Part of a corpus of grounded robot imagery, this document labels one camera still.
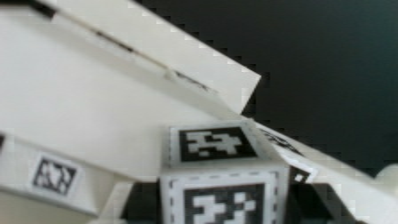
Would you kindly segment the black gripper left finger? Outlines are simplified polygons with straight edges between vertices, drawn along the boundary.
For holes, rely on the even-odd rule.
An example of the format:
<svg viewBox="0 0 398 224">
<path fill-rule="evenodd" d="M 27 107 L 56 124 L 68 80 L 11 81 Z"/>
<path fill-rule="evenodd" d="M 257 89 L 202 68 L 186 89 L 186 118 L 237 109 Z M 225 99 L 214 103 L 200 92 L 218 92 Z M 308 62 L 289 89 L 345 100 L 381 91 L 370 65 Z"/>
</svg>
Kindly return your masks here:
<svg viewBox="0 0 398 224">
<path fill-rule="evenodd" d="M 162 224 L 161 184 L 157 182 L 134 184 L 122 219 L 127 224 Z"/>
</svg>

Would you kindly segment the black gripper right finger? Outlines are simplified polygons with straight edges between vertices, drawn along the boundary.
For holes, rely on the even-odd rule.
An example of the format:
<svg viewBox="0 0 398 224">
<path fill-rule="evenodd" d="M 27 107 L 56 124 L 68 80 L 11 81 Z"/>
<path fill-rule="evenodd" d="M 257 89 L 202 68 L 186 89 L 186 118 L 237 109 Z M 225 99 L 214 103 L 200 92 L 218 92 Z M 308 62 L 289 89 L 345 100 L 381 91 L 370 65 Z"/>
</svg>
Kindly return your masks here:
<svg viewBox="0 0 398 224">
<path fill-rule="evenodd" d="M 329 184 L 290 186 L 287 224 L 360 224 Z"/>
</svg>

